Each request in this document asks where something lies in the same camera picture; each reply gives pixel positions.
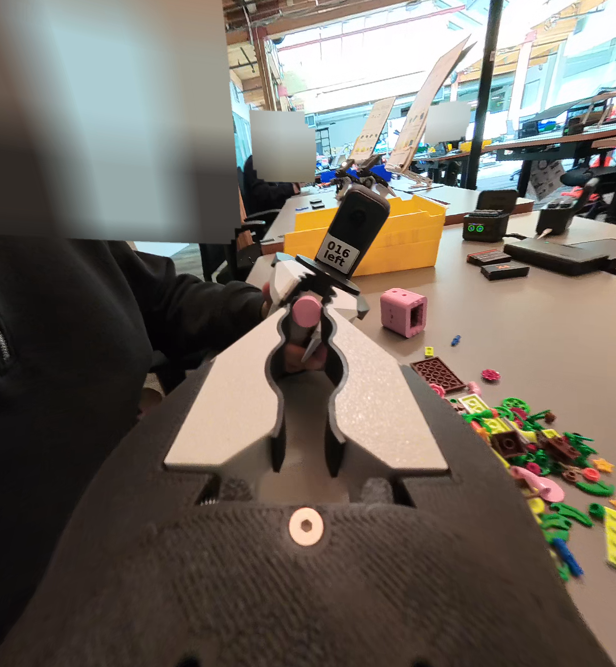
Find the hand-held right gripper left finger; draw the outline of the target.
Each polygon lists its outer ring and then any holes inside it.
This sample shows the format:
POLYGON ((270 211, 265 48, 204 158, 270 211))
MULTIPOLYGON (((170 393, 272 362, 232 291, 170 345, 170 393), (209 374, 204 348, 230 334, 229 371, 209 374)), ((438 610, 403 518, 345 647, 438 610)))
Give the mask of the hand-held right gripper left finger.
POLYGON ((285 336, 284 307, 217 355, 164 459, 200 474, 279 472, 285 460, 284 399, 272 358, 285 336))

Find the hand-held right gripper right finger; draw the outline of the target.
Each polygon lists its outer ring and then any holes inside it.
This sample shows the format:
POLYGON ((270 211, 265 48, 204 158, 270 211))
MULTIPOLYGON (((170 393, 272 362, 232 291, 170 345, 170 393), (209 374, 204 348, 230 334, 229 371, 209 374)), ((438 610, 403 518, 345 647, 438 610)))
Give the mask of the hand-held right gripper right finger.
POLYGON ((325 459, 336 478, 449 471, 401 365, 334 307, 322 319, 329 398, 325 459))

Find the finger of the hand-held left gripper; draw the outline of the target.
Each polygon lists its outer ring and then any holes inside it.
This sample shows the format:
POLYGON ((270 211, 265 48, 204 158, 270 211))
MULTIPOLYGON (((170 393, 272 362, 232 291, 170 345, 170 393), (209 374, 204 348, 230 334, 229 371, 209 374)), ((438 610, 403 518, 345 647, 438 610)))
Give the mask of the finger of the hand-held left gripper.
POLYGON ((346 291, 335 291, 332 299, 333 310, 348 321, 362 320, 370 311, 370 306, 362 294, 353 295, 346 291))
POLYGON ((288 254, 276 254, 271 268, 269 315, 284 307, 291 300, 296 288, 309 277, 309 269, 288 254))

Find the pink round toy brick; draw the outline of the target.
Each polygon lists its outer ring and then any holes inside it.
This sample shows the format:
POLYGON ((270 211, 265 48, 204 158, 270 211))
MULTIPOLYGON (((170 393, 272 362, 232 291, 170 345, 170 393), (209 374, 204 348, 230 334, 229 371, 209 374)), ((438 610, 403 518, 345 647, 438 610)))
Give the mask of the pink round toy brick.
POLYGON ((293 303, 290 314, 296 326, 311 329, 320 323, 321 312, 321 300, 311 294, 303 294, 293 303))

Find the pink toy cube block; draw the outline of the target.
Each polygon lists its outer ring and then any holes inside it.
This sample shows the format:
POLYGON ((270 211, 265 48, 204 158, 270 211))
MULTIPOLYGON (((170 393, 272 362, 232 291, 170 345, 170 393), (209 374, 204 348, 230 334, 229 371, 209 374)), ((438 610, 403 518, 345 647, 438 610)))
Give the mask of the pink toy cube block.
POLYGON ((428 298, 405 288, 391 288, 380 295, 382 326, 408 339, 427 325, 428 298))

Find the person's left hand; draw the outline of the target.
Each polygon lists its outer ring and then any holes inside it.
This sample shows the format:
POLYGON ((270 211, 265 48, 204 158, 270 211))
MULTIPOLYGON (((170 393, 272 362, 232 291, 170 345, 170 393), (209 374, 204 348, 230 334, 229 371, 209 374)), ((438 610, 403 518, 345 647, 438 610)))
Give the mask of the person's left hand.
POLYGON ((327 347, 323 343, 318 343, 310 354, 308 352, 310 350, 307 347, 285 344, 282 350, 285 372, 323 371, 327 361, 327 347))

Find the yellow plastic bin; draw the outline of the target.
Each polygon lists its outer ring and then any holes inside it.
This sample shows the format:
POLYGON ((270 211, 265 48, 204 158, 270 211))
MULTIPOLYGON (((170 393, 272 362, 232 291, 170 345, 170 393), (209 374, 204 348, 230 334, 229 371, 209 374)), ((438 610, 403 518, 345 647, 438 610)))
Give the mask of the yellow plastic bin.
MULTIPOLYGON (((354 272, 356 277, 431 267, 437 261, 447 206, 418 195, 389 202, 390 216, 354 272)), ((313 258, 336 211, 297 213, 295 230, 285 234, 285 253, 313 258)))

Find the long brown brick plate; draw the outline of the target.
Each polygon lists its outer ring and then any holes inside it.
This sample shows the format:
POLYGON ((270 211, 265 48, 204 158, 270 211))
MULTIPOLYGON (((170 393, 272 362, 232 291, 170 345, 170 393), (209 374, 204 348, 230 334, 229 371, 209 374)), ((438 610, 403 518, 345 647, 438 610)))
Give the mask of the long brown brick plate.
POLYGON ((409 364, 428 384, 440 386, 445 394, 462 392, 467 385, 439 357, 427 357, 409 364))

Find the cardboard sign stand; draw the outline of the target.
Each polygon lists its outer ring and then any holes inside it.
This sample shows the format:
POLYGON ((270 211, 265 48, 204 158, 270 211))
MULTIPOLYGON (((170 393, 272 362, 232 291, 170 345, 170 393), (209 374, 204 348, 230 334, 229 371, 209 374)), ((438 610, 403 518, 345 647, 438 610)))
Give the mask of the cardboard sign stand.
POLYGON ((440 56, 433 66, 427 79, 417 92, 396 145, 388 156, 387 171, 396 175, 407 171, 417 152, 419 140, 423 137, 427 127, 429 108, 445 80, 472 48, 472 46, 467 46, 469 40, 470 36, 467 36, 462 42, 440 56))
POLYGON ((348 156, 350 160, 359 164, 371 158, 395 101, 396 96, 392 96, 380 99, 374 103, 364 127, 354 142, 352 151, 348 156))

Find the black battery charging case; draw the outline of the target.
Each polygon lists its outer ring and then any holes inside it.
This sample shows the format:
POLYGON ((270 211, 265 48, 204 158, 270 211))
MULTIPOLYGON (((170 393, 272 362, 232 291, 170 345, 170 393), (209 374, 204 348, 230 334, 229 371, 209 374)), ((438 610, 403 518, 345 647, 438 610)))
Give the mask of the black battery charging case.
POLYGON ((475 210, 463 217, 462 240, 489 244, 502 241, 517 198, 515 189, 480 192, 475 210))

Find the pile of toy bricks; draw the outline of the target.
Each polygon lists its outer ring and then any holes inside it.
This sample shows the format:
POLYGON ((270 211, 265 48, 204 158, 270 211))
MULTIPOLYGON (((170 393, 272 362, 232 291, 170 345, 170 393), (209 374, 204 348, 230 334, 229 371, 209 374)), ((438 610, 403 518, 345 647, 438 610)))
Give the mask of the pile of toy bricks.
MULTIPOLYGON (((615 466, 598 455, 591 438, 551 429, 555 421, 551 410, 530 413, 529 404, 517 397, 506 397, 490 407, 473 382, 467 386, 470 394, 461 397, 448 396, 440 386, 430 387, 487 444, 514 479, 561 579, 581 578, 583 568, 569 545, 572 528, 574 524, 584 528, 599 524, 605 541, 604 508, 616 510, 616 488, 610 479, 615 466)), ((608 565, 606 552, 605 563, 608 565)))

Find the black column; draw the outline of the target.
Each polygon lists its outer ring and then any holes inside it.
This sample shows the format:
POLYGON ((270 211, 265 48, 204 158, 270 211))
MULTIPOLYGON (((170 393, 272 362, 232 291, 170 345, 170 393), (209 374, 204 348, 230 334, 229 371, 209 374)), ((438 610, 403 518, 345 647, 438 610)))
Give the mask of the black column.
POLYGON ((495 69, 496 46, 499 37, 503 8, 504 1, 490 1, 488 6, 487 30, 481 63, 473 138, 470 147, 467 173, 465 175, 465 187, 469 190, 476 190, 477 188, 479 162, 483 149, 488 103, 495 69))

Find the flat black power bank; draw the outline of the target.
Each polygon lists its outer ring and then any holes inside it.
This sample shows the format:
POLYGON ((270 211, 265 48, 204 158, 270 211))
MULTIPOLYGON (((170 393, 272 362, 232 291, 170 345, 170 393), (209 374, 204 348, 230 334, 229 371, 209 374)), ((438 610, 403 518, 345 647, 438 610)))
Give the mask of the flat black power bank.
POLYGON ((502 250, 513 260, 568 277, 616 272, 616 257, 543 239, 518 240, 505 244, 502 250))

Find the wooden background desk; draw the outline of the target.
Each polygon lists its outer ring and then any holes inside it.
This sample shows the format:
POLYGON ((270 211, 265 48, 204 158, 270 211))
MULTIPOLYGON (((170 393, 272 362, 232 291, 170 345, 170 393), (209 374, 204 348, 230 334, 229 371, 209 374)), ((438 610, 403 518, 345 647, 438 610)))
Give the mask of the wooden background desk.
POLYGON ((573 159, 575 164, 579 164, 592 155, 599 155, 600 165, 604 165, 606 153, 615 148, 616 123, 613 123, 592 127, 574 135, 542 133, 532 138, 492 144, 483 151, 493 152, 499 162, 522 162, 517 190, 523 198, 526 196, 533 163, 573 159))

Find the black office chair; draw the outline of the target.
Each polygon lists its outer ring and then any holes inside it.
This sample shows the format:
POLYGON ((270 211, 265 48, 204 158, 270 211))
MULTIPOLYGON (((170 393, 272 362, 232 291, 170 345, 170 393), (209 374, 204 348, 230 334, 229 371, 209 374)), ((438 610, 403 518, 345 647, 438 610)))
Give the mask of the black office chair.
POLYGON ((577 168, 567 171, 561 176, 563 187, 559 192, 559 202, 561 204, 576 205, 577 214, 588 213, 596 208, 601 200, 601 182, 602 177, 597 173, 596 169, 577 168), (594 182, 591 184, 593 186, 592 191, 587 195, 587 198, 579 204, 584 189, 591 181, 594 182))

